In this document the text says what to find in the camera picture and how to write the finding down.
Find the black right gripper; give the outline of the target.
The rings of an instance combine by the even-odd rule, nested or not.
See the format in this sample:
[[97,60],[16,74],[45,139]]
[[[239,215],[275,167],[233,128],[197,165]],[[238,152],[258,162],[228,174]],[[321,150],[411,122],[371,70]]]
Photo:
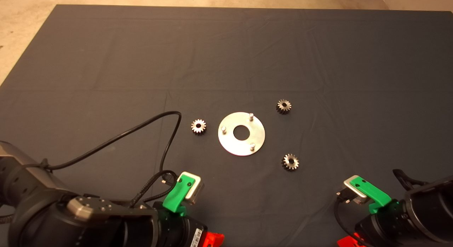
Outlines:
[[[405,201],[391,201],[376,213],[359,221],[355,225],[355,231],[361,239],[374,247],[398,247],[411,242],[411,225],[405,205]],[[351,236],[338,240],[337,245],[364,247]]]

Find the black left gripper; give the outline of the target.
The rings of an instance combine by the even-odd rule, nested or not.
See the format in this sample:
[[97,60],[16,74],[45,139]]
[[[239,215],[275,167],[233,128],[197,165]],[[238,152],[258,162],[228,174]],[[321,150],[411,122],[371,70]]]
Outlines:
[[190,216],[181,216],[164,207],[154,207],[154,247],[221,247],[225,235]]

